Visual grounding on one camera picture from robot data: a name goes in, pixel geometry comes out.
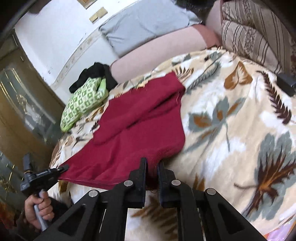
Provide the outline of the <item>person's left hand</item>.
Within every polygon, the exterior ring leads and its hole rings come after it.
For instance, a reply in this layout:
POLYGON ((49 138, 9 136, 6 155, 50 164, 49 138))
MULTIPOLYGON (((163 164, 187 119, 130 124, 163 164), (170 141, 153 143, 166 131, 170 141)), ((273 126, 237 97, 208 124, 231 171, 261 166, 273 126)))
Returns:
POLYGON ((46 191, 41 191, 38 196, 29 196, 25 200, 24 211, 26 220, 39 230, 43 229, 40 220, 52 221, 55 216, 51 199, 46 191))

